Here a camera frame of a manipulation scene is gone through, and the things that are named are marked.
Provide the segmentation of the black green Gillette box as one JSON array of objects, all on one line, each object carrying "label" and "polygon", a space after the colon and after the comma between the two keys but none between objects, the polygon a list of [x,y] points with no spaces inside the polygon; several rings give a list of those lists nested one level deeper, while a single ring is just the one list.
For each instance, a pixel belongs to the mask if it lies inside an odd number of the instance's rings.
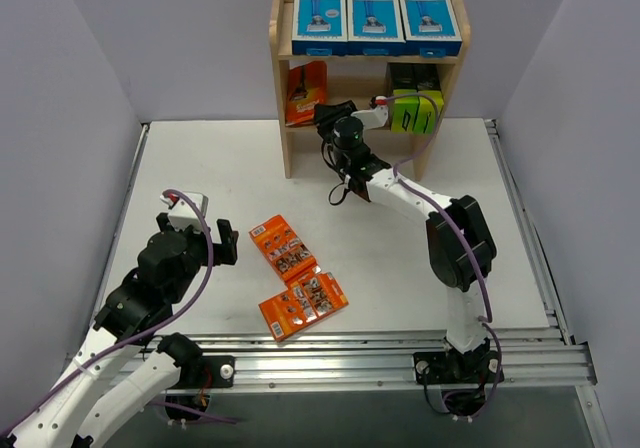
[{"label": "black green Gillette box", "polygon": [[415,64],[413,72],[416,91],[419,93],[416,99],[418,110],[413,133],[431,135],[435,131],[444,105],[438,70],[435,65]]},{"label": "black green Gillette box", "polygon": [[413,66],[400,63],[389,64],[386,90],[388,97],[394,97],[389,108],[391,131],[411,133],[419,111],[419,99],[415,96],[399,98],[399,95],[416,92]]}]

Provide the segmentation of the blue Harry's razor box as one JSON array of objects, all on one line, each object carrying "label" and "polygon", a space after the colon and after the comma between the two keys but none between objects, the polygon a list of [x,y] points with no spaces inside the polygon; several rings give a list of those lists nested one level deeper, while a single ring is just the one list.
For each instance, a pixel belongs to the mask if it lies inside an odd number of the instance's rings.
[{"label": "blue Harry's razor box", "polygon": [[405,54],[425,58],[458,56],[462,37],[451,0],[399,0]]},{"label": "blue Harry's razor box", "polygon": [[399,0],[347,0],[347,53],[401,56],[405,52]]}]

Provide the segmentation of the orange razor pack top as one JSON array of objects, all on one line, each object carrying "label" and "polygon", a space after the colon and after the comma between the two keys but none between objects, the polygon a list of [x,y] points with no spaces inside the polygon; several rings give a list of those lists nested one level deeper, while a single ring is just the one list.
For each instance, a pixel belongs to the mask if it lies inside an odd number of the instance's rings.
[{"label": "orange razor pack top", "polygon": [[315,106],[327,102],[328,68],[313,61],[289,70],[285,98],[285,125],[301,126],[313,121]]}]

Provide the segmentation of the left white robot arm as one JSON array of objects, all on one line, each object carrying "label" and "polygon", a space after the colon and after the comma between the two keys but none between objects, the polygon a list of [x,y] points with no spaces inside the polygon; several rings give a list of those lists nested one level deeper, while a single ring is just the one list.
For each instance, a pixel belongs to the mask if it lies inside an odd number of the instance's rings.
[{"label": "left white robot arm", "polygon": [[157,216],[159,230],[137,257],[137,264],[112,291],[94,325],[51,391],[1,436],[4,447],[96,447],[161,391],[190,387],[206,372],[203,351],[180,333],[161,338],[133,374],[111,384],[124,365],[172,323],[174,305],[200,271],[237,262],[238,233],[226,219],[216,222],[213,242],[197,216],[175,222]]}]

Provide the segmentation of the white Harry's razor blister pack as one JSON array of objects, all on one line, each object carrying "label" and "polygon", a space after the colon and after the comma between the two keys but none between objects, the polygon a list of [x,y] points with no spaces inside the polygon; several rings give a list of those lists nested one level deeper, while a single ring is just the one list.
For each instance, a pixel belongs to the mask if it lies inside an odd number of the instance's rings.
[{"label": "white Harry's razor blister pack", "polygon": [[347,42],[346,0],[294,0],[293,55],[345,56]]}]

